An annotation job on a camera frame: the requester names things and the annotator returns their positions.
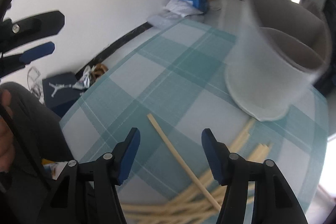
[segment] person's leg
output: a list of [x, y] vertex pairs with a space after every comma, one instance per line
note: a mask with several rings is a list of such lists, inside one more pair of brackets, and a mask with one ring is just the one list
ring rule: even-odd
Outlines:
[[[60, 118], [57, 115], [21, 85], [4, 83], [0, 89], [11, 93], [10, 108], [13, 111], [13, 121], [45, 176], [47, 174], [41, 165], [42, 158], [53, 161], [73, 159], [58, 124]], [[14, 147], [16, 154], [10, 169], [13, 181], [5, 194], [6, 201], [22, 224], [36, 223], [47, 190], [36, 177], [16, 140]]]

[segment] table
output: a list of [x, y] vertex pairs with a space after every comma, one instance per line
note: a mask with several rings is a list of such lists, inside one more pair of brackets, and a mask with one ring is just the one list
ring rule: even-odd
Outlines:
[[[163, 204], [191, 180], [146, 115], [152, 113], [179, 154], [199, 177], [209, 166], [201, 132], [210, 128], [229, 145], [249, 116], [232, 100], [224, 81], [225, 57], [235, 36], [182, 20], [131, 52], [101, 77], [60, 122], [79, 162], [92, 161], [123, 141], [132, 127], [141, 143], [129, 178], [118, 187], [121, 202]], [[304, 211], [313, 198], [326, 151], [328, 111], [313, 87], [275, 122], [256, 122], [239, 154], [272, 143], [274, 160]], [[252, 204], [246, 210], [250, 221]], [[215, 223], [216, 217], [207, 223]]]

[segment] human hand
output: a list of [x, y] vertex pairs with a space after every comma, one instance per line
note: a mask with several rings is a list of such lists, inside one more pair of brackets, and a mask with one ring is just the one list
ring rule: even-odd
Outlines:
[[[9, 105], [11, 103], [11, 94], [8, 90], [1, 93], [1, 104], [8, 114], [13, 117], [13, 112]], [[8, 172], [9, 167], [14, 161], [15, 149], [13, 145], [13, 133], [7, 123], [0, 117], [0, 172]]]

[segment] black baseboard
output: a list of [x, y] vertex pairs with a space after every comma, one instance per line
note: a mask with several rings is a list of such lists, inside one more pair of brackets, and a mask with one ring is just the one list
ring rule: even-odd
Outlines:
[[120, 37], [118, 40], [113, 42], [109, 45], [106, 49], [100, 52], [95, 58], [93, 58], [90, 62], [88, 62], [83, 68], [81, 68], [76, 73], [76, 78], [79, 80], [83, 76], [84, 69], [87, 65], [93, 67], [98, 63], [102, 63], [106, 58], [108, 58], [112, 53], [114, 53], [117, 49], [119, 49], [122, 45], [125, 45], [127, 42], [132, 40], [134, 37], [138, 36], [139, 34], [143, 33], [144, 31], [152, 28], [148, 22], [136, 27], [135, 29], [131, 30], [129, 33], [125, 34], [123, 37]]

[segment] white tile floor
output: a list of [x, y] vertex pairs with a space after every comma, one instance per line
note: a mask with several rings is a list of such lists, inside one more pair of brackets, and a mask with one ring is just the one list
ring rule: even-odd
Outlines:
[[[240, 18], [242, 11], [242, 1], [240, 0], [220, 0], [222, 8], [218, 11], [210, 10], [204, 16], [204, 23], [219, 30], [237, 35], [240, 27]], [[112, 68], [126, 55], [139, 47], [142, 43], [159, 33], [160, 30], [152, 27], [131, 41], [127, 42], [121, 48], [116, 50], [103, 63]], [[316, 193], [310, 207], [306, 213], [309, 224], [322, 224], [329, 215], [335, 203], [326, 200], [319, 192]]]

